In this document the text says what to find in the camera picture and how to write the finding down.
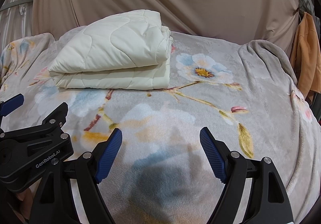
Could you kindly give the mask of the person's left hand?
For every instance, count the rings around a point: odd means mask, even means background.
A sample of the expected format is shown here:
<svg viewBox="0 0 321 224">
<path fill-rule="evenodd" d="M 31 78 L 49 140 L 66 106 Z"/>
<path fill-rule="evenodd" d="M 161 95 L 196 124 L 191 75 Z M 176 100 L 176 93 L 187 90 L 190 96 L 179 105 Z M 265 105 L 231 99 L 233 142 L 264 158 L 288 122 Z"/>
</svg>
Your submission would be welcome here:
<svg viewBox="0 0 321 224">
<path fill-rule="evenodd" d="M 31 190 L 27 188 L 25 191 L 17 193 L 16 197 L 21 202 L 21 205 L 18 211 L 15 211 L 15 214 L 22 223 L 27 223 L 33 204 L 33 194 Z"/>
</svg>

